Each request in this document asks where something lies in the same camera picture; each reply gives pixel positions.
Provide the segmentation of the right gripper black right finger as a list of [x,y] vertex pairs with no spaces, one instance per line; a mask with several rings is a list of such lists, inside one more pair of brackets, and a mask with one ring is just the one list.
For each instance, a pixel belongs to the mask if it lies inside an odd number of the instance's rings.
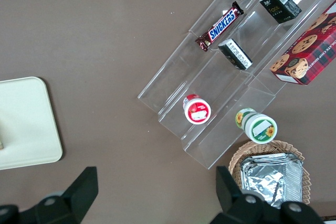
[[211,223],[282,223],[280,210],[242,193],[228,168],[216,167],[216,194],[222,208]]

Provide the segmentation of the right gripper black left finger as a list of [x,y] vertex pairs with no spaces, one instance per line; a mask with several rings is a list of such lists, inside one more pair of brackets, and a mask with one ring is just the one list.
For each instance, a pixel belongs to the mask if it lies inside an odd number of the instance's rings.
[[97,168],[86,167],[61,194],[20,213],[20,223],[81,223],[98,195]]

